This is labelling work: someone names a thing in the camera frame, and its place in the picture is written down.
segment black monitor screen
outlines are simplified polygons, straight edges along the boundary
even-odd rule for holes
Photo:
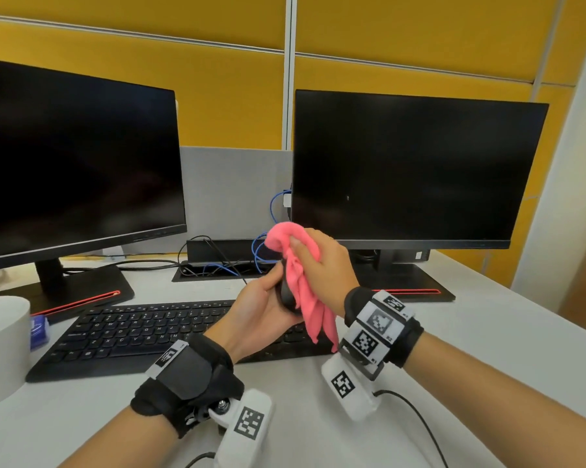
[[[292,219],[340,240],[509,240],[547,108],[297,90]]]
[[[184,224],[172,91],[0,62],[0,256]]]

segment desk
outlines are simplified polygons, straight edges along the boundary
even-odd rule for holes
[[[585,330],[438,252],[421,267],[457,297],[454,303],[411,304],[426,330],[586,417]],[[17,272],[18,282],[10,286],[30,282],[31,273]],[[126,273],[136,293],[131,303],[233,299],[243,286],[240,280],[172,283],[173,273]],[[53,341],[69,324],[51,328]],[[340,321],[339,332],[343,329]],[[32,353],[33,361],[45,351]],[[236,367],[246,387],[257,387],[275,402],[259,467],[442,466],[422,424],[396,398],[383,396],[377,413],[358,424],[351,422],[320,375],[325,358]],[[135,374],[24,385],[0,403],[0,467],[57,466],[125,407],[143,380]],[[375,387],[393,389],[412,401],[451,468],[502,466],[405,372],[389,366]],[[215,425],[206,422],[180,441],[166,466],[184,468],[195,455],[218,444]]]

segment person's right hand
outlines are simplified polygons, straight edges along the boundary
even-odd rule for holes
[[[360,285],[353,273],[349,253],[344,246],[318,229],[306,228],[306,232],[319,246],[321,260],[315,261],[308,248],[293,237],[290,239],[291,248],[302,263],[311,290],[336,315],[344,317],[345,297]]]

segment white cylindrical container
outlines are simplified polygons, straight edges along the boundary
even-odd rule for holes
[[[31,366],[30,307],[22,297],[0,296],[0,401],[24,384]]]

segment microfiber cloth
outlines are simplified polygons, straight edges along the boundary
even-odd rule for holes
[[[335,352],[339,345],[339,336],[336,332],[336,316],[311,290],[304,275],[302,263],[297,259],[290,247],[291,236],[305,244],[316,261],[321,259],[318,245],[302,226],[291,221],[284,221],[274,225],[267,233],[265,246],[273,251],[282,253],[282,258],[286,259],[287,283],[295,297],[297,307],[302,309],[308,335],[316,343],[319,331],[323,327],[326,336],[334,343],[332,352]]]

